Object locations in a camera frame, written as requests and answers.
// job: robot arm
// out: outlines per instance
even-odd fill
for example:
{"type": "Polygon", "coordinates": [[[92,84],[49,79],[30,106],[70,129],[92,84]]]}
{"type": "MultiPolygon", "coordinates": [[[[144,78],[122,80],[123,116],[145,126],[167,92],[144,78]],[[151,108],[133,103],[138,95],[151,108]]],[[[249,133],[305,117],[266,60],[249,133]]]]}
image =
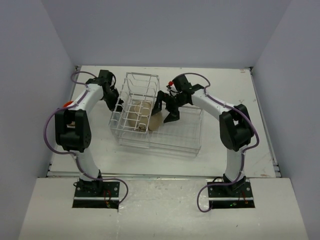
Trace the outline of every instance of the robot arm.
{"type": "MultiPolygon", "coordinates": [[[[242,169],[242,155],[244,155],[242,150],[250,144],[251,138],[254,136],[254,132],[247,121],[237,111],[226,107],[232,106],[232,104],[217,98],[215,98],[217,102],[224,105],[212,101],[208,97],[208,93],[205,93],[203,86],[199,84],[191,85],[184,74],[169,82],[167,88],[169,93],[158,92],[152,115],[162,110],[162,101],[166,103],[166,110],[169,112],[163,121],[164,123],[179,120],[179,107],[185,104],[197,106],[208,112],[219,121],[220,139],[227,148],[227,166],[223,175],[224,182],[232,183],[237,180],[239,184],[243,183],[245,181],[245,173],[242,169]]],[[[243,104],[234,106],[234,108],[250,119],[247,108],[243,104]]]]}
{"type": "MultiPolygon", "coordinates": [[[[101,173],[89,148],[92,134],[88,115],[100,100],[105,101],[111,111],[122,111],[120,105],[116,108],[119,93],[112,85],[113,78],[113,73],[100,71],[99,77],[86,82],[86,89],[73,101],[75,107],[58,111],[54,116],[56,143],[66,151],[75,152],[82,170],[94,178],[100,178],[101,173]]],[[[80,174],[80,180],[83,183],[94,182],[83,173],[80,174]]]]}

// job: red wire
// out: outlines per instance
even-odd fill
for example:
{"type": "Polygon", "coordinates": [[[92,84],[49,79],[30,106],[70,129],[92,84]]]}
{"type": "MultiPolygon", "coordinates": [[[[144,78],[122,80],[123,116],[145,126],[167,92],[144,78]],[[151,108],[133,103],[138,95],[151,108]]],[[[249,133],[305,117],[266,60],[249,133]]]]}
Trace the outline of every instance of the red wire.
{"type": "Polygon", "coordinates": [[[243,199],[244,199],[244,203],[247,204],[248,201],[246,200],[246,194],[244,191],[242,191],[242,196],[243,196],[243,199]]]}
{"type": "MultiPolygon", "coordinates": [[[[108,194],[109,194],[109,200],[108,201],[110,202],[110,200],[111,200],[111,192],[110,192],[109,189],[107,189],[107,191],[108,191],[108,194]]],[[[108,206],[109,202],[106,200],[106,190],[103,191],[103,198],[104,198],[104,201],[105,201],[106,205],[108,206]]]]}

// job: wire rack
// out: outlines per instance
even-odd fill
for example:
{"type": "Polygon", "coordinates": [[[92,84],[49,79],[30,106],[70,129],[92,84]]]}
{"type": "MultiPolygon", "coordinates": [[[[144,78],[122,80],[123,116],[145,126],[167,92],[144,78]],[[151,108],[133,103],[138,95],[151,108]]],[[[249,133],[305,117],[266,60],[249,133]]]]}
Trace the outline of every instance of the wire rack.
{"type": "MultiPolygon", "coordinates": [[[[149,130],[152,107],[159,91],[159,77],[153,74],[128,72],[119,91],[122,112],[114,111],[109,121],[112,134],[120,145],[136,148],[157,148],[198,154],[201,148],[203,110],[194,106],[179,108],[180,120],[162,123],[149,130]]],[[[169,114],[162,105],[163,119],[169,114]]]]}

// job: mounting plate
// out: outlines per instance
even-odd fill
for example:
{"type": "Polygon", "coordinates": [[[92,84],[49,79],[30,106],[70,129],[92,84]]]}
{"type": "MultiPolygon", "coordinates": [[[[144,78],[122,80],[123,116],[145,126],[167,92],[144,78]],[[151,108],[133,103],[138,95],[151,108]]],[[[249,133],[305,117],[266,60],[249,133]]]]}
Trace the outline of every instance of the mounting plate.
{"type": "Polygon", "coordinates": [[[86,209],[118,209],[119,208],[119,189],[118,181],[103,181],[102,191],[88,192],[78,188],[76,183],[73,208],[86,209]]]}
{"type": "Polygon", "coordinates": [[[208,187],[209,206],[212,209],[247,209],[255,208],[250,182],[247,180],[233,191],[227,186],[208,187]]]}

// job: wire basket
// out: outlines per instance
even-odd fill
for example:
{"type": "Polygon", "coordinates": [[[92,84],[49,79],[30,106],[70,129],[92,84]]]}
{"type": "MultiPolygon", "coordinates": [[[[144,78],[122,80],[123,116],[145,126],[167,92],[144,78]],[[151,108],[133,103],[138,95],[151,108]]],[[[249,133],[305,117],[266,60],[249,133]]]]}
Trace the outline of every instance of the wire basket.
{"type": "MultiPolygon", "coordinates": [[[[127,72],[119,91],[123,100],[122,112],[112,112],[109,127],[120,145],[157,148],[198,154],[201,148],[203,110],[194,106],[179,108],[180,119],[162,123],[157,130],[149,130],[151,111],[159,91],[159,76],[127,72]],[[139,113],[133,116],[132,109],[139,113]]],[[[169,114],[162,105],[162,117],[169,114]]]]}

